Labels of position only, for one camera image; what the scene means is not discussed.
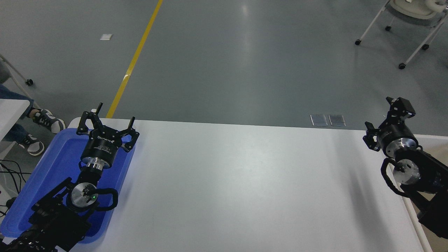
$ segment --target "black wire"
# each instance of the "black wire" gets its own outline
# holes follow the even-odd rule
[[[13,176],[13,173],[11,172],[11,169],[9,169],[8,167],[6,167],[4,164],[2,164],[2,163],[0,163],[0,166],[3,168],[3,169],[6,169],[7,171],[8,171],[8,173],[9,173],[9,175],[11,175],[11,177],[13,178],[13,181],[14,181],[14,186],[16,187],[16,191],[17,191],[17,194],[19,194],[20,193],[20,190],[19,190],[19,188],[17,187],[17,182],[16,182],[16,179],[14,178],[14,176]],[[20,185],[22,185],[22,179],[20,178],[20,175],[19,175],[19,179],[20,179]]]
[[[3,215],[2,216],[0,216],[0,218],[2,218],[3,216],[5,216],[6,215],[6,213],[9,211],[9,209],[7,209],[5,212],[1,212]]]
[[[27,175],[31,174],[29,172],[22,172],[22,173],[20,173],[20,172],[16,172],[15,170],[12,170],[12,173],[15,173],[15,174],[27,174]]]
[[[24,172],[22,172],[22,169],[20,169],[20,165],[19,165],[16,161],[14,161],[14,160],[0,159],[0,161],[15,163],[15,164],[17,165],[17,167],[19,168],[19,171],[20,171],[20,174],[21,174],[21,176],[22,176],[23,181],[25,181],[25,183],[26,183],[26,180],[25,180],[25,178],[23,177],[23,174],[31,174],[31,173],[24,173]]]
[[[388,187],[396,194],[402,196],[402,197],[406,197],[409,198],[409,196],[398,190],[395,185],[392,183],[391,179],[388,177],[388,175],[386,174],[386,169],[388,164],[392,164],[394,167],[397,167],[398,164],[397,162],[395,162],[395,160],[393,160],[392,158],[385,158],[383,161],[383,165],[381,165],[381,175],[383,176],[384,180],[386,181],[386,184],[388,185]]]

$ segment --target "person's leg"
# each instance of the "person's leg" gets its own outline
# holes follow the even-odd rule
[[[32,156],[40,155],[45,149],[43,143],[30,135],[20,124],[14,124],[3,140],[18,143]]]
[[[48,109],[33,108],[34,100],[18,93],[14,93],[0,84],[0,99],[29,100],[30,105],[20,117],[29,117],[33,122],[46,127],[52,133],[57,134],[65,129],[65,123],[62,119],[56,118]]]
[[[24,96],[24,95],[12,92],[12,91],[10,91],[7,87],[5,87],[2,84],[0,84],[0,99],[28,100],[28,101],[30,101],[30,105],[23,112],[22,116],[20,117],[21,119],[24,118],[24,117],[27,117],[30,114],[30,112],[33,109],[35,109],[35,108],[33,108],[33,103],[34,103],[33,99],[30,99],[27,96]]]
[[[13,127],[6,133],[3,140],[7,142],[20,143],[27,135],[26,130],[20,124],[14,124]]]

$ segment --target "epoxy floor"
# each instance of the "epoxy floor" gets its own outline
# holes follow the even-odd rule
[[[105,117],[156,4],[1,1],[0,53],[67,124],[99,102]],[[355,46],[382,4],[165,0],[114,118],[313,127],[310,114],[342,114],[341,129],[363,130],[382,122],[386,96],[401,96],[417,112],[407,121],[415,134],[447,136],[447,28],[398,70],[429,31],[395,21],[386,32],[384,12]],[[23,123],[50,143],[51,133]],[[7,158],[28,169],[39,160],[17,146]]]

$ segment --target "black and white sneaker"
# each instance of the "black and white sneaker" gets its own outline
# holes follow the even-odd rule
[[[30,134],[26,135],[25,139],[18,144],[32,156],[38,156],[45,150],[43,143]]]
[[[33,122],[46,127],[54,134],[57,134],[59,131],[65,129],[64,121],[54,117],[53,114],[47,109],[42,109],[37,112],[33,117]]]

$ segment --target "yellow floor line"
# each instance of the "yellow floor line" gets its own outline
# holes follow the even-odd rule
[[[131,63],[129,64],[128,70],[126,71],[123,81],[121,81],[121,85],[118,88],[118,91],[116,92],[115,98],[113,99],[113,102],[111,104],[111,107],[109,108],[106,118],[112,118],[113,114],[115,113],[115,109],[118,106],[118,103],[120,102],[123,92],[125,91],[126,85],[128,84],[129,78],[131,77],[132,70],[134,70],[135,63],[137,63],[138,57],[142,52],[143,46],[145,45],[146,42],[146,38],[148,37],[149,31],[151,31],[152,24],[154,23],[155,17],[157,16],[157,13],[159,12],[160,6],[162,5],[163,1],[164,0],[159,0],[157,6],[155,7],[151,19],[149,20],[148,26],[146,26],[146,30],[143,33],[140,43],[138,44],[137,50],[135,50],[134,57],[132,57]]]

